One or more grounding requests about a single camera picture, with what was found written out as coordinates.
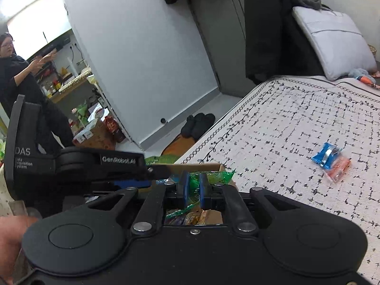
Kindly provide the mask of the operator left hand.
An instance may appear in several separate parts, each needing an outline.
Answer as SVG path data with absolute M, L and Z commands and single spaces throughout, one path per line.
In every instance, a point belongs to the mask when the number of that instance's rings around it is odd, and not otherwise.
M 23 235 L 37 221 L 25 215 L 1 217 L 1 281 L 5 284 L 13 284 L 12 274 Z

